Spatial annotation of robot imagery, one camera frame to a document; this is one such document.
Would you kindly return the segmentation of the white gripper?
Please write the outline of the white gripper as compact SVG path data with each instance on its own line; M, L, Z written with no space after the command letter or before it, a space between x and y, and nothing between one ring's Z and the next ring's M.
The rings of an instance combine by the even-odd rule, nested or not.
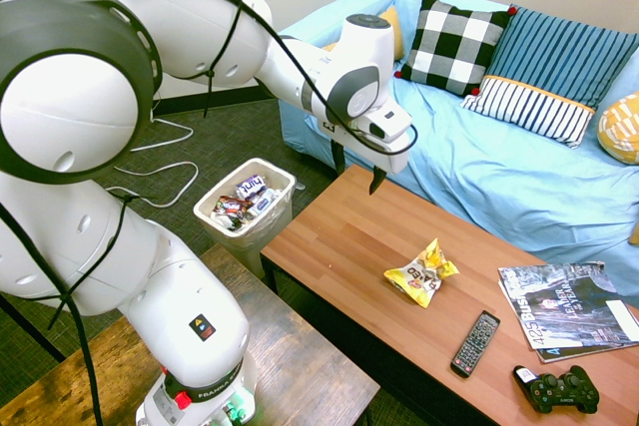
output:
M344 150L349 149L367 160L372 169L368 193L372 196L386 179L407 165L412 125L411 116L363 115L348 127L319 121L319 130L330 138L334 169L338 176L345 171Z

